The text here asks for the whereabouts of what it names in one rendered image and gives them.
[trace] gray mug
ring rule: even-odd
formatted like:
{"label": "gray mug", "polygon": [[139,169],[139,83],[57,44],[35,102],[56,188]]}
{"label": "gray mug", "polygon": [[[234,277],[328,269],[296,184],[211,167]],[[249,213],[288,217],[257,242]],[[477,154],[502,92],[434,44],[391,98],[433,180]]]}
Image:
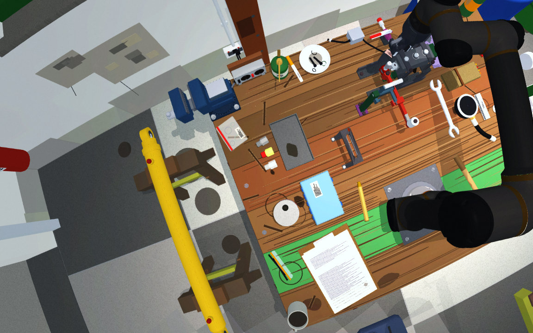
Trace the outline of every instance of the gray mug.
{"label": "gray mug", "polygon": [[295,301],[287,308],[287,324],[297,332],[307,326],[307,306],[303,302]]}

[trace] green ball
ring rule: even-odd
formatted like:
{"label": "green ball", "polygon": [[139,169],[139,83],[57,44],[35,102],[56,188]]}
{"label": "green ball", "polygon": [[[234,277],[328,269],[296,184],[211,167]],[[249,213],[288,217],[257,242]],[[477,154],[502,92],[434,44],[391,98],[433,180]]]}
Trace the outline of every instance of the green ball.
{"label": "green ball", "polygon": [[274,57],[272,59],[271,72],[276,79],[279,79],[279,66],[277,66],[277,59],[281,59],[283,61],[283,63],[281,64],[281,78],[284,79],[287,77],[287,74],[289,74],[289,62],[287,61],[287,58],[283,56]]}

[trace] black robotic arm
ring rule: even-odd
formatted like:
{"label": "black robotic arm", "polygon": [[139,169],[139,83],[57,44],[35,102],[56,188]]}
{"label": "black robotic arm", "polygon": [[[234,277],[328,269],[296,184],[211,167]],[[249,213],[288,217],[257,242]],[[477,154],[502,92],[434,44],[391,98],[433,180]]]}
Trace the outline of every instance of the black robotic arm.
{"label": "black robotic arm", "polygon": [[497,123],[505,165],[502,184],[395,198],[388,201],[387,213],[395,232],[440,230],[453,246],[473,248],[533,229],[533,117],[518,53],[524,28],[516,21],[465,22],[458,4],[459,0],[420,0],[390,49],[420,43],[431,33],[442,66],[484,56],[493,101],[503,110]]}

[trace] yellow hydraulic cylinder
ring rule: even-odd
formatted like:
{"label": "yellow hydraulic cylinder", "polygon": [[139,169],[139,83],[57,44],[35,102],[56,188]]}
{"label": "yellow hydraulic cylinder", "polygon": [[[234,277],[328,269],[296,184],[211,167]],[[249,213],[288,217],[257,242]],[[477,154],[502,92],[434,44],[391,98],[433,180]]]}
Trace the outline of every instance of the yellow hydraulic cylinder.
{"label": "yellow hydraulic cylinder", "polygon": [[149,127],[139,131],[139,137],[143,146],[143,157],[148,164],[149,174],[152,177],[161,210],[166,218],[167,227],[170,229],[182,267],[184,267],[184,272],[191,284],[192,292],[201,312],[203,312],[207,326],[213,333],[227,333],[226,321],[217,305],[215,295],[213,295],[203,266],[201,266],[197,250],[186,228],[182,211],[180,211],[176,194],[174,194],[170,177],[167,174],[166,164],[161,156],[161,147]]}

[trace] wrench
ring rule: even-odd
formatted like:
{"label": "wrench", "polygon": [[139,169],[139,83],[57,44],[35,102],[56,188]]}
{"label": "wrench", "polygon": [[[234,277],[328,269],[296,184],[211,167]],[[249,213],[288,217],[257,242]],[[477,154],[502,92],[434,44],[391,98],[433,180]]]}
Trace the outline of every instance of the wrench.
{"label": "wrench", "polygon": [[459,135],[459,129],[453,125],[450,112],[448,112],[448,107],[446,105],[446,101],[444,100],[444,95],[442,95],[441,93],[441,81],[437,80],[437,88],[435,88],[435,86],[433,85],[433,80],[429,82],[429,86],[431,87],[432,91],[435,91],[435,93],[437,93],[437,98],[440,99],[441,107],[444,109],[444,114],[446,115],[448,124],[450,125],[450,128],[448,130],[450,132],[450,137],[455,137],[455,135],[453,135],[452,133],[452,130],[454,130],[455,133]]}

